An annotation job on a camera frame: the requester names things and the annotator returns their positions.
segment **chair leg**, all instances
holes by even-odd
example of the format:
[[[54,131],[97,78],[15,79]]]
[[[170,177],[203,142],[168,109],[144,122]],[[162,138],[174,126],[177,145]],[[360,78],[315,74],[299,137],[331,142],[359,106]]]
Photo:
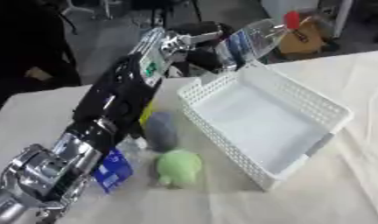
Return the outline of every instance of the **chair leg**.
[[[192,4],[194,7],[194,10],[196,11],[197,19],[199,20],[199,22],[202,22],[203,19],[201,17],[201,11],[199,8],[199,0],[192,0]]]
[[[160,17],[162,18],[162,26],[165,28],[167,26],[167,9],[162,9],[160,12]]]
[[[152,10],[151,15],[150,15],[150,27],[151,28],[155,27],[155,13],[156,13],[156,10]]]

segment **yellow object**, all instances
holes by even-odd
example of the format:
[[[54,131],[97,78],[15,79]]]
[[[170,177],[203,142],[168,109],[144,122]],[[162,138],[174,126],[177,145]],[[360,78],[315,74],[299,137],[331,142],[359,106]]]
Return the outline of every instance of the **yellow object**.
[[[147,122],[148,118],[152,115],[153,109],[152,109],[152,102],[148,104],[148,106],[144,109],[142,116],[140,117],[140,124],[144,127],[145,122]]]

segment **bottle label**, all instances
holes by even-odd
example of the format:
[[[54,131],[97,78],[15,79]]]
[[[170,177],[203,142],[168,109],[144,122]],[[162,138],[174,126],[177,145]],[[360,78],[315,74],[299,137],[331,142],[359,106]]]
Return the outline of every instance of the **bottle label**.
[[[93,176],[105,193],[110,193],[132,174],[133,170],[124,155],[112,149]]]

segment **chair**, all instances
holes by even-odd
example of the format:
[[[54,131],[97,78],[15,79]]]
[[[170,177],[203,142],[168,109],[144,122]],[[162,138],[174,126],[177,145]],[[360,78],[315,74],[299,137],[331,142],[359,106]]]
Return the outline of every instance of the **chair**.
[[[186,2],[192,2],[197,19],[199,22],[202,21],[201,12],[199,8],[198,0],[132,0],[131,7],[135,11],[149,10],[151,11],[151,27],[155,27],[155,21],[157,17],[157,11],[160,11],[160,17],[162,18],[163,27],[167,26],[167,15],[168,13],[174,12],[174,6]]]

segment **floor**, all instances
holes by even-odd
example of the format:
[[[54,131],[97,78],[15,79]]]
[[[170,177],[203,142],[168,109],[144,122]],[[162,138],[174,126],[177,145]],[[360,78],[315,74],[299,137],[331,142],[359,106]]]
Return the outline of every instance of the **floor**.
[[[212,20],[232,25],[239,29],[244,25],[266,18],[263,7],[257,0],[199,0],[203,20]],[[99,17],[92,19],[87,13],[75,12],[69,15],[79,30],[73,35],[67,29],[67,39],[79,62],[79,72],[83,84],[93,83],[118,57],[128,53],[148,27],[149,12],[129,12],[128,7],[113,7],[115,18],[105,19],[101,11]],[[176,8],[168,19],[168,25],[196,22],[193,6],[183,4]],[[372,43],[378,32],[378,25],[366,25],[352,15],[340,39],[337,52],[324,52],[314,57],[325,57],[349,53],[362,53],[378,50]],[[280,62],[273,59],[271,63]]]

